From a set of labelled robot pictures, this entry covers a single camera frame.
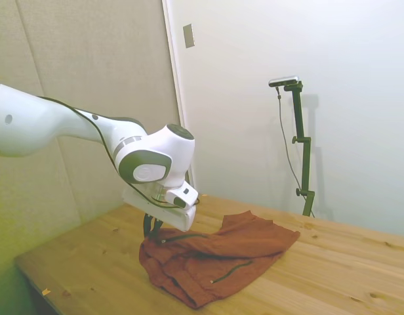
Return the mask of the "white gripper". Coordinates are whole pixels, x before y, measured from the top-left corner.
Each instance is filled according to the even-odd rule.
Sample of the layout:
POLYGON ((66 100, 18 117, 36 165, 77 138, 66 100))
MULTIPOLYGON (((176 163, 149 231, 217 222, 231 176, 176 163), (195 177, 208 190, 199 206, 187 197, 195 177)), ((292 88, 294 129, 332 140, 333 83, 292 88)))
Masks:
POLYGON ((143 235, 156 238, 163 223, 169 224, 183 232, 190 230, 196 214, 194 205, 188 210, 167 209, 158 207, 145 200, 138 192, 132 188, 123 191, 123 201, 145 213, 143 220, 143 235))

